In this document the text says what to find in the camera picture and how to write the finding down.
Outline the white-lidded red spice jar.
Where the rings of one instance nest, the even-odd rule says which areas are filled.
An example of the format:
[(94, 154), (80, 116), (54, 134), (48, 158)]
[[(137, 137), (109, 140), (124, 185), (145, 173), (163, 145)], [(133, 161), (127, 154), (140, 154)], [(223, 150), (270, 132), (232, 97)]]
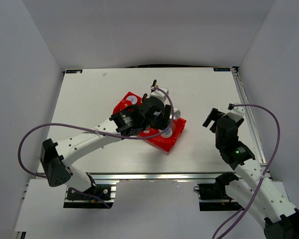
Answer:
[(125, 98), (127, 106), (137, 106), (139, 104), (139, 97), (136, 95), (127, 95)]

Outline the clear jar with white granules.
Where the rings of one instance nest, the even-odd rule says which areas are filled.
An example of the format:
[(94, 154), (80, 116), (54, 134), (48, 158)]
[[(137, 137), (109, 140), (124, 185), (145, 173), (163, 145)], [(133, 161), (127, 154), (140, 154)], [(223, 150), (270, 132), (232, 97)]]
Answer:
[(173, 111), (174, 111), (174, 117), (173, 117), (173, 119), (174, 119), (174, 120), (178, 120), (178, 119), (181, 117), (181, 112), (180, 112), (180, 110), (177, 109), (177, 108), (173, 108)]

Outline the silver-lidded clear jar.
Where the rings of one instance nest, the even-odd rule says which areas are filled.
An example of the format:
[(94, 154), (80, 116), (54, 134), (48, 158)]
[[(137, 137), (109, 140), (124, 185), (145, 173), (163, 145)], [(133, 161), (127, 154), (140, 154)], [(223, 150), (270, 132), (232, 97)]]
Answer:
[(160, 136), (163, 138), (170, 138), (173, 134), (172, 128), (169, 127), (164, 133), (162, 133)]

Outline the gold-spout bottle with dark sauce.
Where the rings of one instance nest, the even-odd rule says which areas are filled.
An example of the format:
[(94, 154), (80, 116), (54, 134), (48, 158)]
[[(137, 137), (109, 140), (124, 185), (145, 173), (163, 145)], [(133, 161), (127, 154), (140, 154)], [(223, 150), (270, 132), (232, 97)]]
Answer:
[(154, 80), (152, 85), (151, 85), (151, 91), (154, 91), (157, 88), (157, 80)]

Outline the gold-spout clear oil bottle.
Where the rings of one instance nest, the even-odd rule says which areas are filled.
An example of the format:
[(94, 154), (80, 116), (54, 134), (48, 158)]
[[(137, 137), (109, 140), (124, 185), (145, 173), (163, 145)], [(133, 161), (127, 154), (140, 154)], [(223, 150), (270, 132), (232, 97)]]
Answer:
[(147, 93), (145, 93), (144, 95), (143, 95), (143, 97), (142, 97), (142, 100), (141, 100), (141, 102), (143, 102), (146, 98), (148, 97), (148, 94)]

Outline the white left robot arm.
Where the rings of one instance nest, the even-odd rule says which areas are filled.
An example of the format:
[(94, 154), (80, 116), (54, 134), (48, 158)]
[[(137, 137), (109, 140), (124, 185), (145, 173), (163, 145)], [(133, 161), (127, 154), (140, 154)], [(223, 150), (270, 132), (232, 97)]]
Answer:
[(149, 97), (141, 105), (127, 106), (111, 115), (103, 123), (83, 133), (54, 142), (47, 139), (42, 144), (41, 164), (50, 187), (67, 185), (85, 199), (95, 194), (92, 177), (74, 167), (74, 162), (104, 146), (123, 139), (139, 139), (142, 131), (152, 127), (165, 131), (170, 127), (173, 106), (157, 97)]

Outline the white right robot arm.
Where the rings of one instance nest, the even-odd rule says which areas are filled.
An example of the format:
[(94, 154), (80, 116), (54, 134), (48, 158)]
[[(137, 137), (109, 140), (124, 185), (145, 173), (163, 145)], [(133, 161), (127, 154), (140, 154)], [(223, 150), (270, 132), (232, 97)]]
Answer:
[(241, 209), (230, 218), (235, 222), (221, 235), (224, 238), (249, 213), (268, 239), (299, 239), (299, 209), (266, 177), (255, 155), (239, 140), (238, 129), (244, 121), (245, 104), (230, 104), (228, 113), (213, 108), (203, 123), (215, 134), (215, 147), (231, 171), (215, 179), (216, 195), (235, 200)]

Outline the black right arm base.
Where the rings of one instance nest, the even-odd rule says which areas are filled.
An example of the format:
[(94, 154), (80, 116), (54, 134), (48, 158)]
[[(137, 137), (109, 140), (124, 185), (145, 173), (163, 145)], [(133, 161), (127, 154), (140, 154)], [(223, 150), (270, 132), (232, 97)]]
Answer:
[(226, 195), (216, 184), (197, 184), (193, 187), (198, 194), (201, 212), (237, 211), (241, 206)]

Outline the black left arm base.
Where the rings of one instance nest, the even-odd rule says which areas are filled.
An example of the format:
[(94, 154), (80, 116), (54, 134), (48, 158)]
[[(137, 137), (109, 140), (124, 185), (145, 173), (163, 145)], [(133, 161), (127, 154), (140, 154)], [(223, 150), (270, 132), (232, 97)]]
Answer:
[(116, 195), (117, 181), (97, 180), (84, 192), (67, 187), (63, 208), (66, 209), (110, 209)]

